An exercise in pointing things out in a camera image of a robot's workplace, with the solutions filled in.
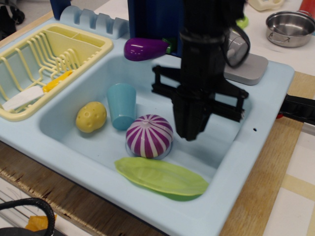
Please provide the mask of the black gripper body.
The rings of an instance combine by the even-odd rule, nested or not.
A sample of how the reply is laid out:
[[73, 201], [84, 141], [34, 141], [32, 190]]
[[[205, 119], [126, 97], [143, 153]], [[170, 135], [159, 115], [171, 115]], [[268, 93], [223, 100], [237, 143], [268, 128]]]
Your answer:
[[191, 95], [211, 97], [212, 114], [239, 122], [249, 94], [224, 77], [230, 32], [218, 37], [181, 33], [180, 68], [155, 66], [153, 92], [172, 100], [174, 93], [189, 100]]

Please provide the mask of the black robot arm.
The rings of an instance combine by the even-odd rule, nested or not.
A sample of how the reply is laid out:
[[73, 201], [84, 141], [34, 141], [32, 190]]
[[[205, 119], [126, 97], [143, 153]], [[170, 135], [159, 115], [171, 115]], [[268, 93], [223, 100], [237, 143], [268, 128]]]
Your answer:
[[211, 114], [240, 121], [248, 93], [224, 77], [231, 30], [249, 43], [236, 21], [243, 18], [243, 0], [186, 0], [181, 67], [153, 68], [153, 92], [172, 100], [176, 131], [193, 141]]

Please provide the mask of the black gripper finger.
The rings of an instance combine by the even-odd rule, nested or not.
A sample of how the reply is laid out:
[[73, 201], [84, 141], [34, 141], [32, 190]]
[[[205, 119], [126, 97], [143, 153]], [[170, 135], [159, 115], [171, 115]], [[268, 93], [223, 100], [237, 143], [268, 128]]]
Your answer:
[[200, 95], [191, 95], [188, 105], [188, 141], [193, 141], [203, 132], [213, 112], [213, 99]]
[[178, 93], [174, 93], [172, 103], [178, 135], [181, 138], [191, 139], [189, 124], [190, 101], [185, 97], [180, 96]]

